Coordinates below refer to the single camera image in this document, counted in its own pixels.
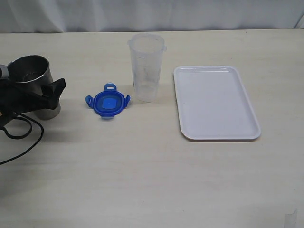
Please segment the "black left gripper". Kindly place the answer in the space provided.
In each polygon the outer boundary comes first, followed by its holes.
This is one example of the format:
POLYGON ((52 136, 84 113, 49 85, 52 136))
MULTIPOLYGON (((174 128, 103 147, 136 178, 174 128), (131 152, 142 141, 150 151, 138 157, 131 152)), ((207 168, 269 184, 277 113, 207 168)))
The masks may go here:
POLYGON ((31 91, 21 84, 2 79, 0 81, 0 128, 3 130, 4 126, 18 113, 33 112, 43 108, 56 109, 65 87, 64 78, 48 85, 38 85, 37 91, 31 91))

